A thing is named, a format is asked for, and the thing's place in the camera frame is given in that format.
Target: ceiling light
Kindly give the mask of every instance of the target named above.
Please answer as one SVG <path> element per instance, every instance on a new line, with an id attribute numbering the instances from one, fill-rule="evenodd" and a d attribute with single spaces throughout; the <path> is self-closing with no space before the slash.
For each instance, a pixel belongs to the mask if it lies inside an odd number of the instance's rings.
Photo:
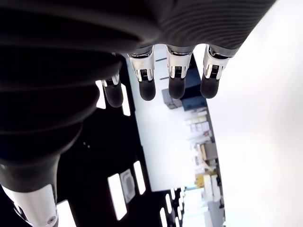
<path id="1" fill-rule="evenodd" d="M 176 219 L 175 219 L 175 222 L 176 222 L 176 227 L 180 227 L 180 224 L 179 224 L 179 219 L 178 219 L 178 217 L 176 217 Z"/>
<path id="2" fill-rule="evenodd" d="M 172 200 L 174 200 L 176 196 L 175 196 L 175 191 L 173 188 L 170 189 L 170 194 L 171 194 Z"/>
<path id="3" fill-rule="evenodd" d="M 179 206 L 180 206 L 180 209 L 183 210 L 183 204 L 182 204 L 181 198 L 179 199 Z"/>
<path id="4" fill-rule="evenodd" d="M 115 174 L 109 177 L 107 180 L 116 213 L 116 218 L 119 221 L 127 213 L 119 174 Z"/>
<path id="5" fill-rule="evenodd" d="M 57 211 L 59 216 L 58 227 L 76 227 L 74 218 L 71 213 L 71 208 L 67 200 L 57 204 Z"/>
<path id="6" fill-rule="evenodd" d="M 170 198 L 169 198 L 169 195 L 168 195 L 168 194 L 166 194 L 165 200 L 166 200 L 166 205 L 167 205 L 167 211 L 168 211 L 169 214 L 170 214 L 170 213 L 171 213 L 171 203 L 170 203 Z"/>
<path id="7" fill-rule="evenodd" d="M 96 81 L 96 85 L 97 85 L 97 87 L 99 88 L 99 91 L 100 91 L 100 97 L 99 97 L 99 100 L 97 102 L 97 108 L 106 109 L 104 92 L 103 92 L 103 85 L 102 85 L 101 80 Z"/>
<path id="8" fill-rule="evenodd" d="M 182 214 L 181 214 L 180 207 L 178 207 L 177 210 L 178 210 L 178 217 L 180 220 L 182 220 Z"/>
<path id="9" fill-rule="evenodd" d="M 126 87 L 125 87 L 124 84 L 121 84 L 121 87 L 122 87 L 122 93 L 123 93 L 123 103 L 122 103 L 123 113 L 126 116 L 130 116 L 131 115 L 131 110 L 129 108 Z"/>
<path id="10" fill-rule="evenodd" d="M 136 161 L 134 163 L 134 172 L 136 173 L 136 179 L 137 179 L 137 184 L 139 187 L 139 193 L 140 193 L 140 195 L 142 195 L 145 192 L 145 184 L 144 184 L 140 161 Z"/>
<path id="11" fill-rule="evenodd" d="M 161 217 L 162 227 L 167 227 L 166 216 L 163 207 L 160 210 L 160 217 Z"/>

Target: black ceiling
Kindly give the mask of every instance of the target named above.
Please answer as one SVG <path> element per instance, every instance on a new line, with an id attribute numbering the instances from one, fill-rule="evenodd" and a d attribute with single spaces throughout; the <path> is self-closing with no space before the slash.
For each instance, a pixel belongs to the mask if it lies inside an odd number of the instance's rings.
<path id="1" fill-rule="evenodd" d="M 160 209 L 166 209 L 168 192 L 150 189 L 125 61 L 120 78 L 127 87 L 131 116 L 124 116 L 122 108 L 115 109 L 108 104 L 105 110 L 97 109 L 84 121 L 79 139 L 59 162 L 58 202 L 68 199 L 77 227 L 158 227 L 161 226 Z M 140 195 L 136 186 L 136 196 L 127 204 L 127 214 L 117 221 L 107 178 L 129 168 L 135 177 L 133 163 L 137 160 L 141 162 L 146 191 Z M 0 201 L 1 226 L 28 226 L 14 212 L 2 189 Z"/>

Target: white wall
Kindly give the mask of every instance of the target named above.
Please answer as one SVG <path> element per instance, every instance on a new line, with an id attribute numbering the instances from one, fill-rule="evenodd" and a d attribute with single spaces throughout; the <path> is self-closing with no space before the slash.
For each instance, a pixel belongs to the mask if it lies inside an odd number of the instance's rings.
<path id="1" fill-rule="evenodd" d="M 303 225 L 302 53 L 303 1 L 278 0 L 208 100 L 228 227 Z"/>
<path id="2" fill-rule="evenodd" d="M 155 60 L 165 57 L 165 46 L 156 45 Z M 140 97 L 138 80 L 129 59 L 127 64 L 151 189 L 162 191 L 192 185 L 195 174 L 185 125 L 190 113 L 184 112 L 182 107 L 170 110 L 163 102 L 162 90 L 168 88 L 169 81 L 160 78 L 169 76 L 167 61 L 155 63 L 156 96 L 149 102 Z"/>

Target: small screw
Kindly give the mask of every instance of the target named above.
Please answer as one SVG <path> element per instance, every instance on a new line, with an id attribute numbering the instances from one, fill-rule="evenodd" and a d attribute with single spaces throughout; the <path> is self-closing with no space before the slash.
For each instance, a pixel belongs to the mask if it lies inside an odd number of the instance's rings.
<path id="1" fill-rule="evenodd" d="M 48 223 L 48 224 L 51 224 L 53 221 L 55 221 L 55 218 L 56 218 L 55 216 L 51 217 L 51 218 L 48 220 L 47 223 Z"/>

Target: black rubber sleeve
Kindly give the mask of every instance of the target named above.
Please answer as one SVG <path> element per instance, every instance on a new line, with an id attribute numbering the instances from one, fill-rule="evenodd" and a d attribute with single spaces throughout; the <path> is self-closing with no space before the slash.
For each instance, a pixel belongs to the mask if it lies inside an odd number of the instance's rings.
<path id="1" fill-rule="evenodd" d="M 122 106 L 123 93 L 122 93 L 120 81 L 117 85 L 110 85 L 110 86 L 104 87 L 104 89 L 105 89 L 106 99 L 112 107 L 117 108 L 117 107 Z"/>
<path id="2" fill-rule="evenodd" d="M 182 98 L 185 92 L 185 78 L 169 77 L 169 94 L 174 99 Z"/>
<path id="3" fill-rule="evenodd" d="M 139 90 L 142 99 L 145 101 L 153 100 L 156 96 L 155 80 L 152 79 L 151 81 L 145 80 L 139 82 Z"/>
<path id="4" fill-rule="evenodd" d="M 209 78 L 207 79 L 204 74 L 201 81 L 201 95 L 204 98 L 213 98 L 218 92 L 219 88 L 219 79 L 216 78 Z"/>

